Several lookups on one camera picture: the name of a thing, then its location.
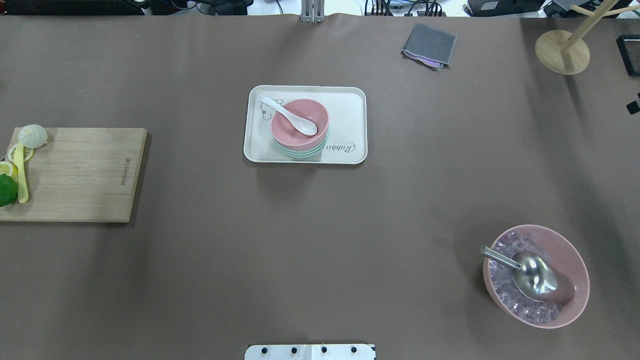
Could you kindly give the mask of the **white ceramic spoon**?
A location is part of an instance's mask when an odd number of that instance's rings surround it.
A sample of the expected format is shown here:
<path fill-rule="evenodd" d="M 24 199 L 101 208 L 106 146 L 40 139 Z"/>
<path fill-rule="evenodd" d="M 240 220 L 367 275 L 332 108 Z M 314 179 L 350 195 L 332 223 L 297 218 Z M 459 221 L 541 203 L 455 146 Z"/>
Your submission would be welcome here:
<path fill-rule="evenodd" d="M 317 134 L 318 127 L 317 125 L 315 125 L 315 123 L 293 114 L 292 112 L 287 110 L 285 107 L 283 107 L 283 105 L 279 104 L 277 101 L 273 100 L 272 98 L 263 96 L 263 98 L 260 99 L 260 102 L 262 104 L 267 105 L 268 107 L 272 107 L 272 109 L 276 110 L 276 112 L 279 112 L 280 114 L 282 114 L 282 116 L 284 116 L 286 120 L 288 120 L 293 126 L 293 128 L 298 132 L 306 136 L 314 136 Z"/>

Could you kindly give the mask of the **green bowl stack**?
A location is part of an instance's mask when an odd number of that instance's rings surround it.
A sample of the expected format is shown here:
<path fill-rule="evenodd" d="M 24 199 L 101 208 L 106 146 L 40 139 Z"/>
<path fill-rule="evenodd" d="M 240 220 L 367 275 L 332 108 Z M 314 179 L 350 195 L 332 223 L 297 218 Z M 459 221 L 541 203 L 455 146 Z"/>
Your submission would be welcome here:
<path fill-rule="evenodd" d="M 287 155 L 288 157 L 310 158 L 322 152 L 325 144 L 327 143 L 328 138 L 329 138 L 329 135 L 327 134 L 327 136 L 325 136 L 324 139 L 317 146 L 314 146 L 309 150 L 291 150 L 281 145 L 275 139 L 271 139 L 270 143 L 274 144 L 281 153 L 283 153 L 284 155 Z"/>

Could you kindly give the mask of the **large pink ice bowl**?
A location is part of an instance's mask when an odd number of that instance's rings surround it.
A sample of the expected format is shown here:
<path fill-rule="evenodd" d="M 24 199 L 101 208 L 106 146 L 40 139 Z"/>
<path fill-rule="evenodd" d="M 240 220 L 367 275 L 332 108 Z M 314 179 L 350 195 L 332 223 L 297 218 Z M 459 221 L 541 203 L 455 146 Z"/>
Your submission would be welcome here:
<path fill-rule="evenodd" d="M 511 258 L 521 251 L 533 252 L 560 273 L 573 288 L 573 297 L 563 304 L 535 301 L 514 284 L 512 269 L 485 258 L 484 286 L 501 312 L 531 328 L 555 330 L 570 325 L 584 312 L 590 296 L 590 277 L 578 250 L 560 233 L 535 224 L 508 228 L 489 245 L 493 251 Z"/>

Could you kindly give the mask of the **cream serving tray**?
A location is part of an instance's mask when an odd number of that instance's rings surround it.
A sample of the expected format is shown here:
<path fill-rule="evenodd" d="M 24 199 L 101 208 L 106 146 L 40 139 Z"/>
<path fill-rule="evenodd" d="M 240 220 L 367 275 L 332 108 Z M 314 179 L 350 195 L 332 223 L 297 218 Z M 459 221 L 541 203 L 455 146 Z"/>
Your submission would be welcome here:
<path fill-rule="evenodd" d="M 329 128 L 321 151 L 305 158 L 283 152 L 270 132 L 275 112 L 261 103 L 263 97 L 272 98 L 284 107 L 302 99 L 325 106 Z M 258 85 L 249 93 L 243 153 L 256 163 L 359 164 L 368 155 L 365 93 L 359 88 L 343 86 Z"/>

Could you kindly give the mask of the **grey folded cloth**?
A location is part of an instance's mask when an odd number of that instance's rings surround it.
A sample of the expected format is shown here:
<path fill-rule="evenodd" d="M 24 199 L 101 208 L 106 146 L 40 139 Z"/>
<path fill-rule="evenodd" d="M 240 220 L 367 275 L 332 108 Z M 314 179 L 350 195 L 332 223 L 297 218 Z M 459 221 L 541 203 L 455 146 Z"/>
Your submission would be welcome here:
<path fill-rule="evenodd" d="M 451 65 L 457 39 L 457 35 L 418 23 L 410 33 L 401 53 L 409 59 L 440 71 Z"/>

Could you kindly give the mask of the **metal ice scoop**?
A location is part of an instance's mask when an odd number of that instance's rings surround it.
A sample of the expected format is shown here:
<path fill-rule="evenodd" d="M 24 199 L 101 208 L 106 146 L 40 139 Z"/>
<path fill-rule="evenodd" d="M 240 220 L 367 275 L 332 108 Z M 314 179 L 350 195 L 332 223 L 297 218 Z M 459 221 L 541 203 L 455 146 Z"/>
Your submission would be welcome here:
<path fill-rule="evenodd" d="M 510 268 L 519 291 L 534 301 L 565 305 L 575 296 L 576 287 L 569 277 L 533 251 L 520 251 L 511 258 L 485 245 L 480 246 L 478 251 L 484 257 Z"/>

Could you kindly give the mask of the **wooden cutting board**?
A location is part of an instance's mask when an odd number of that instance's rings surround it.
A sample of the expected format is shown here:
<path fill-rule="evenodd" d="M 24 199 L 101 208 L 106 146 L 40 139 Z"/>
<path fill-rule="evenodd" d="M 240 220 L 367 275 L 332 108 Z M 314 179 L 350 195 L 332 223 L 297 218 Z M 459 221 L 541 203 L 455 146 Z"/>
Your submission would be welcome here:
<path fill-rule="evenodd" d="M 2 221 L 128 223 L 147 130 L 49 127 L 25 164 L 29 200 L 0 210 Z"/>

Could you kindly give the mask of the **white steamed bun toy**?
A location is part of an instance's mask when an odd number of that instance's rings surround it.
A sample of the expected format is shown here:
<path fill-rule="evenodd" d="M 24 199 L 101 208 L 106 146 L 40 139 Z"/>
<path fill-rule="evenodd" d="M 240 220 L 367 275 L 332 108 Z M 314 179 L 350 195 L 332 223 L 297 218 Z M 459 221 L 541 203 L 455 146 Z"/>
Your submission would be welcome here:
<path fill-rule="evenodd" d="M 49 135 L 45 127 L 39 124 L 23 126 L 18 133 L 18 143 L 25 148 L 37 149 L 48 143 Z"/>

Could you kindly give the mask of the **upper lemon slice toy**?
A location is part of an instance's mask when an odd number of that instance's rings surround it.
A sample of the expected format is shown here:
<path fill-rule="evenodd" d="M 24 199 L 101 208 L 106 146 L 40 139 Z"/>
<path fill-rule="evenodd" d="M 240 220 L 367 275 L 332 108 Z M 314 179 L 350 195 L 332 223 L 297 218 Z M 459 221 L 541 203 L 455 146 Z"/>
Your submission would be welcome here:
<path fill-rule="evenodd" d="M 15 162 L 14 155 L 15 155 L 15 152 L 16 152 L 17 148 L 18 148 L 18 144 L 14 144 L 9 149 L 9 151 L 7 151 L 7 154 L 6 154 L 7 161 L 12 162 L 12 163 Z M 32 159 L 32 157 L 34 157 L 34 154 L 35 154 L 35 149 L 34 148 L 29 148 L 27 146 L 24 146 L 23 147 L 23 162 L 30 161 L 30 159 Z"/>

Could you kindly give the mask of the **lemon slice toy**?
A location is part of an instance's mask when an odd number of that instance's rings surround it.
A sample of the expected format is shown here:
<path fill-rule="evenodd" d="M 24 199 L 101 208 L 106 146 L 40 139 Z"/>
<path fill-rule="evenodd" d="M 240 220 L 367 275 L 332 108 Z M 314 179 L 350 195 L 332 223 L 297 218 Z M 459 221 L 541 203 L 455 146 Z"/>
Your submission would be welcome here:
<path fill-rule="evenodd" d="M 14 144 L 9 149 L 9 151 L 7 151 L 7 154 L 6 154 L 7 161 L 12 162 L 12 163 L 15 162 L 14 155 L 15 155 L 15 152 L 16 152 L 17 148 L 18 148 L 18 144 Z M 30 161 L 30 159 L 32 159 L 32 157 L 34 157 L 34 154 L 35 154 L 35 149 L 34 148 L 29 148 L 27 146 L 24 146 L 23 147 L 23 162 Z"/>
<path fill-rule="evenodd" d="M 1 161 L 0 162 L 0 174 L 4 174 L 9 176 L 14 181 L 18 180 L 19 170 L 12 162 L 10 161 Z"/>

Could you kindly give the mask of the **green lime toy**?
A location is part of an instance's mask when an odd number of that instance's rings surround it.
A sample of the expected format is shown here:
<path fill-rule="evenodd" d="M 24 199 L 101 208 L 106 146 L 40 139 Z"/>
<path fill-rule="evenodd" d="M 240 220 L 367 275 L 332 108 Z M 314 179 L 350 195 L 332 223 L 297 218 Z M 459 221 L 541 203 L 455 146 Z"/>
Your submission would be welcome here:
<path fill-rule="evenodd" d="M 18 199 L 18 182 L 7 174 L 0 175 L 0 207 L 13 204 Z"/>

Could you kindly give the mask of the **lower lemon slice toy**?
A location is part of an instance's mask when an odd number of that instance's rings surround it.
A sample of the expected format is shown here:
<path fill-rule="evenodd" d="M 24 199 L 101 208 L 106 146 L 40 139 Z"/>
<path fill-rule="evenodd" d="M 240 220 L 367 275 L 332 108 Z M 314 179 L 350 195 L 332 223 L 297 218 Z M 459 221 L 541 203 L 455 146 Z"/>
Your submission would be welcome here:
<path fill-rule="evenodd" d="M 18 180 L 19 170 L 12 162 L 10 161 L 1 161 L 0 162 L 0 174 L 4 174 L 9 176 L 14 181 Z"/>

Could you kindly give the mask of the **aluminium frame post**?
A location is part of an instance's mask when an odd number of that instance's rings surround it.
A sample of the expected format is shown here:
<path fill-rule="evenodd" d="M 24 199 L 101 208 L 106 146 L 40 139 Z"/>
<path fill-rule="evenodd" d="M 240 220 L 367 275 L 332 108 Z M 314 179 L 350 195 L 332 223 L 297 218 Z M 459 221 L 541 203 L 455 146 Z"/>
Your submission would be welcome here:
<path fill-rule="evenodd" d="M 301 1 L 301 22 L 302 23 L 324 23 L 325 1 L 324 0 L 302 0 Z"/>

